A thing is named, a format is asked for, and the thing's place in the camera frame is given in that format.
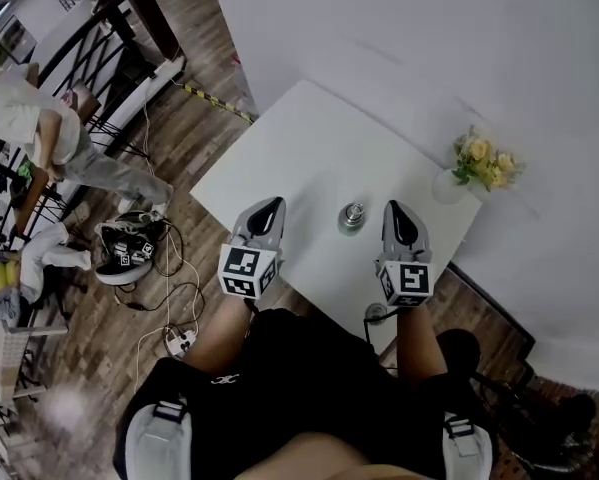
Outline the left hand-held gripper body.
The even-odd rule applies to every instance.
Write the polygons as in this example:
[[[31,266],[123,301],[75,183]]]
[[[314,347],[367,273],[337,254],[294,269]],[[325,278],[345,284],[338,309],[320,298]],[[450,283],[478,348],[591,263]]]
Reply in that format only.
[[[280,264],[279,241],[231,235],[221,245],[217,275],[225,294],[258,300],[278,276]]]

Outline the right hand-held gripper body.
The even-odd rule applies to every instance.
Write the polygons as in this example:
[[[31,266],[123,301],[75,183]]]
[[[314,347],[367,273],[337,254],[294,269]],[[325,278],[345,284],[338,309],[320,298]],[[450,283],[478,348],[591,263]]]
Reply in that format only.
[[[433,294],[432,251],[384,246],[376,276],[388,306],[420,306]]]

